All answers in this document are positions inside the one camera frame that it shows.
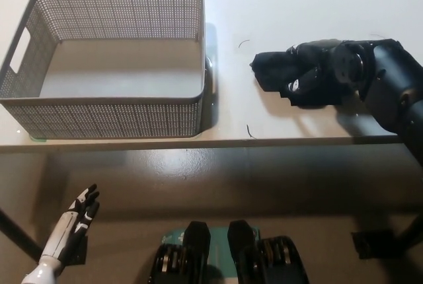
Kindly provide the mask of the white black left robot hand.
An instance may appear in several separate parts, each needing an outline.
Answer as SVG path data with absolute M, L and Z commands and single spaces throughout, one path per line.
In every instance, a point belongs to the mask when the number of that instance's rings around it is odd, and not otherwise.
M 77 254 L 97 214 L 100 203 L 97 185 L 86 188 L 61 215 L 42 252 L 42 259 L 51 258 L 66 266 Z

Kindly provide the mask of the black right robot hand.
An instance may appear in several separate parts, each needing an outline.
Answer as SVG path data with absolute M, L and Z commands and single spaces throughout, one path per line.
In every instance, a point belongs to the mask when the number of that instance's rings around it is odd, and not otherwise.
M 286 86 L 287 94 L 300 97 L 317 91 L 338 92 L 342 87 L 330 66 L 330 53 L 341 40 L 328 39 L 291 46 L 286 53 L 293 59 L 299 73 Z

